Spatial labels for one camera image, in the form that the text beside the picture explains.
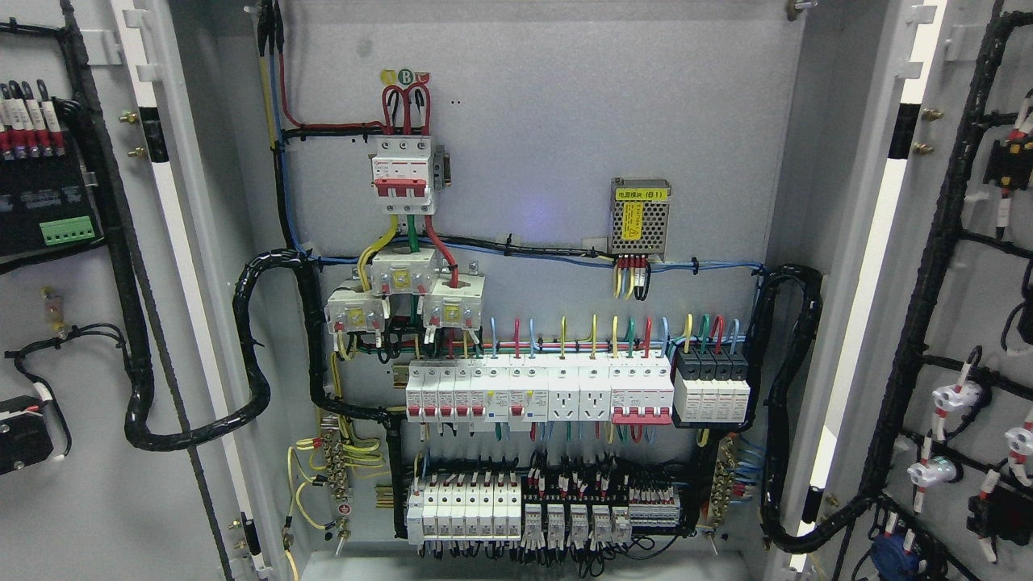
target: miniature circuit breaker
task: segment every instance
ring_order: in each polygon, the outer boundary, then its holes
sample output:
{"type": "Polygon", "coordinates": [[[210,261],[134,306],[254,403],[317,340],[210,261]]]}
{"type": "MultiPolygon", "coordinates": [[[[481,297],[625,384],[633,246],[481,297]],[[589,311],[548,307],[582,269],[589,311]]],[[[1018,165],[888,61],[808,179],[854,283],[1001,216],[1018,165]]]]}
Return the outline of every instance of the miniature circuit breaker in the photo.
{"type": "Polygon", "coordinates": [[[389,295],[427,295],[434,286],[438,252],[434,248],[385,249],[373,257],[370,280],[378,297],[389,295]]]}
{"type": "Polygon", "coordinates": [[[428,337],[438,329],[463,329],[474,334],[480,329],[480,296],[484,292],[484,277],[459,275],[458,288],[449,286],[447,278],[434,282],[430,295],[424,300],[424,325],[428,337]]]}
{"type": "Polygon", "coordinates": [[[338,288],[326,301],[326,324],[331,334],[375,333],[384,330],[384,311],[372,292],[338,288]]]}
{"type": "Polygon", "coordinates": [[[657,254],[667,247],[670,182],[662,179],[616,178],[609,187],[613,228],[609,252],[657,254]]]}
{"type": "Polygon", "coordinates": [[[433,214],[436,193],[448,184],[447,154],[430,135],[374,140],[373,190],[387,214],[433,214]]]}

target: white plastic housing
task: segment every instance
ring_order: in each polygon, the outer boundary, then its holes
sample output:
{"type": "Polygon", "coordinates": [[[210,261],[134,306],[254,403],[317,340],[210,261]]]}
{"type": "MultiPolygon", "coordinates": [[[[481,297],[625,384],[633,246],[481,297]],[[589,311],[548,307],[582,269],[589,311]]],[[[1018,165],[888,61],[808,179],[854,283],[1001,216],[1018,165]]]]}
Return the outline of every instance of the white plastic housing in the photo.
{"type": "Polygon", "coordinates": [[[975,381],[965,381],[961,391],[954,391],[954,385],[943,386],[933,392],[933,401],[944,411],[954,411],[963,407],[971,407],[979,401],[982,388],[975,381]]]}
{"type": "Polygon", "coordinates": [[[929,488],[958,478],[953,462],[942,456],[934,456],[928,464],[915,462],[907,469],[911,483],[920,488],[929,488]]]}
{"type": "Polygon", "coordinates": [[[406,248],[382,250],[370,264],[370,282],[373,294],[378,297],[388,295],[427,295],[437,280],[435,265],[438,251],[420,248],[409,252],[406,248]]]}
{"type": "Polygon", "coordinates": [[[434,139],[384,135],[374,140],[373,196],[387,214],[433,214],[434,139]]]}
{"type": "Polygon", "coordinates": [[[382,333],[384,313],[372,292],[338,288],[326,300],[326,324],[335,333],[382,333]]]}

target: black electrical box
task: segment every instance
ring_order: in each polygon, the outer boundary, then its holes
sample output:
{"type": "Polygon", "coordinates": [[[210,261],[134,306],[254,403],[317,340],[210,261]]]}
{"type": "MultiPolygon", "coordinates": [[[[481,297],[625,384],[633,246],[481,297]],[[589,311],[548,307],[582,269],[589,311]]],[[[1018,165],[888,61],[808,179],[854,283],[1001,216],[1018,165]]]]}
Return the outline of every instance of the black electrical box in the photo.
{"type": "Polygon", "coordinates": [[[74,144],[65,142],[64,155],[0,160],[0,256],[100,236],[74,144]]]}
{"type": "Polygon", "coordinates": [[[27,395],[0,401],[0,475],[42,462],[54,452],[42,405],[27,395]]]}

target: yellow warning label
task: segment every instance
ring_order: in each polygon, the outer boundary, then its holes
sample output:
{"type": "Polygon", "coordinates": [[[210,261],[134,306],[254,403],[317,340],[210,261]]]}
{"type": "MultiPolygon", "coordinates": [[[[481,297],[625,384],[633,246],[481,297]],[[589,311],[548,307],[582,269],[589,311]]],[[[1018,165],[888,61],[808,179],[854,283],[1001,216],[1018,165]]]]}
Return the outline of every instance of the yellow warning label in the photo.
{"type": "Polygon", "coordinates": [[[460,315],[459,305],[445,305],[445,316],[444,319],[448,323],[459,323],[462,320],[460,315]]]}
{"type": "Polygon", "coordinates": [[[614,192],[618,202],[666,202],[667,189],[662,187],[619,187],[614,192]]]}
{"type": "Polygon", "coordinates": [[[621,220],[621,238],[624,240],[641,240],[643,207],[641,202],[624,204],[624,218],[621,220]]]}

